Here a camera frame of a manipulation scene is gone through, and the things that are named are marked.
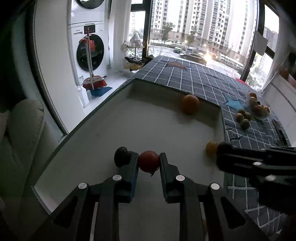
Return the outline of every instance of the dryer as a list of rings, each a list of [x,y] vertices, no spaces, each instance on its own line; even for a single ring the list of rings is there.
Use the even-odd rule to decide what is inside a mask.
[[[71,0],[68,24],[104,22],[108,0]]]
[[[107,75],[108,60],[108,38],[107,32],[102,22],[90,22],[72,24],[68,26],[70,35],[70,54],[73,71],[75,73],[75,83],[82,85],[83,81],[90,77],[86,57],[86,47],[84,41],[79,43],[82,38],[86,38],[86,31],[89,28],[90,40],[94,41],[95,51],[91,51],[91,60],[94,75],[102,77]]]

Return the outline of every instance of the white bottle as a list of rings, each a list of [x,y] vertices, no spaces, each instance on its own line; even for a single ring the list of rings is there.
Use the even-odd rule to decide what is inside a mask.
[[[87,97],[86,89],[84,87],[82,87],[82,86],[77,86],[77,91],[78,91],[79,98],[80,98],[80,100],[82,102],[82,106],[84,108],[89,103],[89,99]]]

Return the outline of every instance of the dark purple fruit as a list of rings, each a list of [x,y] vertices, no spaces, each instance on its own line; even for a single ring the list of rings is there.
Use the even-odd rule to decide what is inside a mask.
[[[122,167],[129,164],[131,161],[131,154],[126,147],[119,147],[114,154],[114,163],[117,167]]]

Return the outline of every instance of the parked car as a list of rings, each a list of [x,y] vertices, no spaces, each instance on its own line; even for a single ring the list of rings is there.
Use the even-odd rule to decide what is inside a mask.
[[[202,55],[199,55],[199,54],[190,54],[190,55],[187,55],[187,54],[183,54],[181,56],[181,58],[184,58],[184,59],[187,59],[187,60],[191,60],[193,62],[196,62],[196,63],[199,63],[199,64],[204,64],[206,66],[207,64],[207,61],[205,60],[204,56]]]
[[[193,48],[187,48],[186,49],[186,54],[192,54],[193,53]]]
[[[179,48],[179,47],[175,47],[173,52],[174,53],[182,53],[183,50],[181,48]]]

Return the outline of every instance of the window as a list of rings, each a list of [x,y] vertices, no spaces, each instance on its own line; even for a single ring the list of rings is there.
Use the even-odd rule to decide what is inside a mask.
[[[264,87],[273,62],[279,34],[279,17],[265,5],[265,23],[263,37],[267,39],[267,48],[263,56],[256,53],[246,83],[255,90]]]

